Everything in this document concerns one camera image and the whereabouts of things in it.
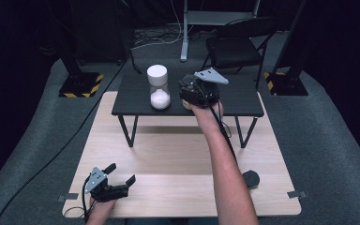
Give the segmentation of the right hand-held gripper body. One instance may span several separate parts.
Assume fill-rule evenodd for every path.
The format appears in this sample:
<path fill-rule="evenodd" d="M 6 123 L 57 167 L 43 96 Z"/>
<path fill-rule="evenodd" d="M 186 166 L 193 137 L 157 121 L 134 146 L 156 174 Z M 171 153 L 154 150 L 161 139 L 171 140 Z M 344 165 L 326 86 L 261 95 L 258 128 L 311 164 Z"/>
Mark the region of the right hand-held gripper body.
<path fill-rule="evenodd" d="M 196 102 L 193 104 L 201 108 L 210 107 L 219 101 L 220 84 L 228 84 L 229 80 L 215 71 L 212 67 L 188 74 L 181 79 L 181 88 L 192 90 Z"/>

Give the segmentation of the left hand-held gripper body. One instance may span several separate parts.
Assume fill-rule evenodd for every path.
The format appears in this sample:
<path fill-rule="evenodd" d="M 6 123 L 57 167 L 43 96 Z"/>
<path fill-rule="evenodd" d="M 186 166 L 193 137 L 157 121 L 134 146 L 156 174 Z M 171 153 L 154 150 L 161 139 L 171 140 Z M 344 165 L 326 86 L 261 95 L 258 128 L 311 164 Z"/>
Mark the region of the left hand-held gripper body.
<path fill-rule="evenodd" d="M 108 174 L 95 167 L 86 180 L 84 193 L 91 194 L 91 197 L 100 203 L 117 200 L 128 196 L 126 182 L 124 185 L 112 186 L 108 184 Z"/>

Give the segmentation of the person's left hand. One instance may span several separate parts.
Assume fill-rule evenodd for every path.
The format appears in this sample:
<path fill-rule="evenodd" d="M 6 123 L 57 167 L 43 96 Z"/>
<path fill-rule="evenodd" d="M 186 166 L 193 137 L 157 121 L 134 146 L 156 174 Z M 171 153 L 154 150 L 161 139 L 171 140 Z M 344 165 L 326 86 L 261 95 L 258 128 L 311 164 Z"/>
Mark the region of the person's left hand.
<path fill-rule="evenodd" d="M 116 200 L 108 202 L 96 202 L 90 212 L 91 218 L 107 218 L 114 209 Z"/>

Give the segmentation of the person's right hand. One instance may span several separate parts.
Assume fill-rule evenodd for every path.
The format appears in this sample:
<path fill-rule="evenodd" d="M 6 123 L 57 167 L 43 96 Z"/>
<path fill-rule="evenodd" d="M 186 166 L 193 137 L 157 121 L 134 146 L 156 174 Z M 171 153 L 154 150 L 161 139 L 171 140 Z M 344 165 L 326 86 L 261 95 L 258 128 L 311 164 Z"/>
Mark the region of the person's right hand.
<path fill-rule="evenodd" d="M 222 119 L 223 107 L 220 102 L 207 108 L 201 108 L 193 104 L 190 104 L 189 107 L 199 123 L 216 122 Z"/>

